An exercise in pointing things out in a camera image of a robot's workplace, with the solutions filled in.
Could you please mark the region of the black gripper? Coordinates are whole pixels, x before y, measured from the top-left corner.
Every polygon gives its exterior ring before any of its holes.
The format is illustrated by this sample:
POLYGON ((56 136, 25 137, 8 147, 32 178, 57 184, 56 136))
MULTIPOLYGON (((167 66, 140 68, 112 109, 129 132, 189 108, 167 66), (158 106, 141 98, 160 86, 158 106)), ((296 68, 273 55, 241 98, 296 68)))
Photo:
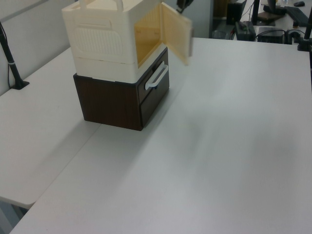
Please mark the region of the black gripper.
POLYGON ((193 3, 193 0, 177 0, 176 1, 176 4, 177 4, 176 11, 179 12, 180 14, 182 14, 183 11, 192 3, 193 3))

